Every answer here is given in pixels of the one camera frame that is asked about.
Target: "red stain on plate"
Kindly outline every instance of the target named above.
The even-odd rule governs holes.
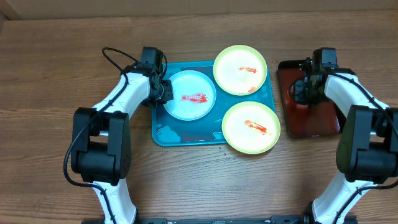
[[[255,87],[255,86],[252,86],[251,89],[249,90],[249,93],[252,93],[252,92],[254,92],[255,90],[256,90],[256,87]]]
[[[193,104],[206,103],[207,96],[204,93],[196,93],[193,95],[182,95],[181,101],[190,101]]]
[[[250,128],[254,128],[254,129],[258,130],[262,135],[267,134],[267,129],[265,127],[261,126],[260,124],[252,122],[250,120],[246,120],[244,122],[244,124],[249,126]]]
[[[238,69],[239,69],[240,71],[245,70],[245,71],[247,71],[247,72],[252,72],[253,74],[257,72],[257,69],[251,68],[251,67],[245,67],[245,66],[240,67],[240,68],[238,68]]]

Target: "wood grain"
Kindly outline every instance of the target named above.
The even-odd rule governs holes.
[[[141,217],[243,218],[300,213],[336,172],[339,137],[291,139],[280,103],[277,64],[336,47],[378,99],[398,106],[398,11],[302,12],[225,16],[6,21],[0,35],[0,223],[79,223],[103,217],[91,189],[67,183],[62,161],[72,118],[117,84],[104,46],[140,56],[154,46],[170,62],[212,60],[246,44],[271,70],[278,143],[245,156],[228,145],[160,147],[150,110],[130,122],[130,196]],[[126,65],[126,58],[111,54]],[[79,175],[72,175],[80,180]],[[398,190],[373,191],[352,210],[361,223],[396,223]]]

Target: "blue placemat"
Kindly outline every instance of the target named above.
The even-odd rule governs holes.
[[[152,138],[161,146],[192,146],[226,143],[221,132],[224,114],[233,105],[243,101],[256,101],[275,111],[269,72],[260,90],[247,96],[234,96],[222,90],[214,80],[212,61],[169,63],[165,79],[184,70],[195,70],[207,75],[216,87],[217,97],[213,109],[194,121],[181,121],[159,105],[152,110]]]

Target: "yellowish plate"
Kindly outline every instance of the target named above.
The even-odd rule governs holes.
[[[223,118],[223,135],[236,150],[259,154],[272,148],[279,139],[276,114],[262,103],[246,101],[231,107]]]
[[[224,49],[213,66],[217,84],[227,93],[244,96],[254,93],[267,78],[264,57],[254,48],[234,45]]]

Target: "white plate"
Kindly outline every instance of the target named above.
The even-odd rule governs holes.
[[[236,150],[259,154],[272,148],[280,135],[276,114],[258,102],[242,102],[231,107],[224,115],[223,134]]]
[[[216,102],[216,88],[202,72],[187,70],[170,77],[174,100],[164,108],[174,118],[193,121],[204,117]]]
[[[232,95],[254,93],[267,78],[264,57],[254,48],[234,45],[218,54],[213,67],[217,84]]]

